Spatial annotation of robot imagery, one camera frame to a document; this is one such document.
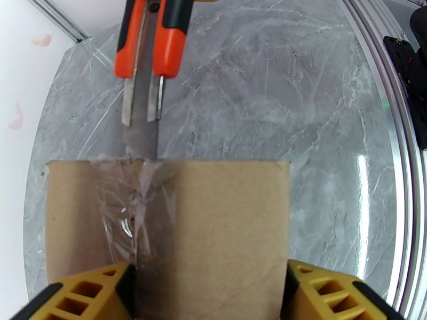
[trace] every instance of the metal blade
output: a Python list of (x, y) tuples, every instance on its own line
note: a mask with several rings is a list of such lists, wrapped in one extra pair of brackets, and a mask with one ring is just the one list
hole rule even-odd
[(166, 86), (164, 76), (151, 75), (150, 90), (148, 96), (148, 121), (160, 121), (162, 118), (163, 92)]
[(153, 70), (153, 46), (160, 0), (147, 0), (140, 49), (134, 77), (132, 116), (124, 129), (126, 152), (131, 157), (157, 160), (158, 120), (148, 121), (149, 91)]
[(124, 80), (122, 123), (130, 126), (132, 120), (133, 79)]

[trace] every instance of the orange scissor handle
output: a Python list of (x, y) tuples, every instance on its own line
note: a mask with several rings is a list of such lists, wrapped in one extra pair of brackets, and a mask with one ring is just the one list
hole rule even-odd
[(194, 0), (161, 0), (154, 40), (153, 71), (175, 78), (184, 53)]
[(147, 0), (127, 0), (116, 54), (115, 73), (119, 78), (133, 78), (137, 47)]

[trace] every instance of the plastic wrap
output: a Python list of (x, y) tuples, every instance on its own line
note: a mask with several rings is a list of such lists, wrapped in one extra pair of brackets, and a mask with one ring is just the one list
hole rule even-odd
[(172, 168), (141, 160), (91, 161), (102, 174), (97, 200), (114, 262), (158, 267), (173, 245)]

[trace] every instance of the clear packing tape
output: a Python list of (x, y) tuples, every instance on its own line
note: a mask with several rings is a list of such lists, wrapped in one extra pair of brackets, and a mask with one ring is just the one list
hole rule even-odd
[(97, 200), (113, 262), (137, 267), (136, 307), (141, 314), (147, 308), (138, 301), (152, 294), (149, 283), (173, 252), (175, 194), (168, 180), (174, 168), (142, 160), (96, 160), (91, 165), (102, 175)]

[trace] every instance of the gray marble surface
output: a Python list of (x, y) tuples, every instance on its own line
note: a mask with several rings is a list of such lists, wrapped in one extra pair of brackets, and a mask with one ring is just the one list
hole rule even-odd
[[(43, 110), (24, 218), (30, 297), (46, 284), (46, 162), (125, 155), (117, 35), (65, 54)], [(359, 275), (386, 295), (396, 231), (390, 140), (337, 0), (197, 4), (165, 96), (160, 156), (291, 160), (290, 257)]]

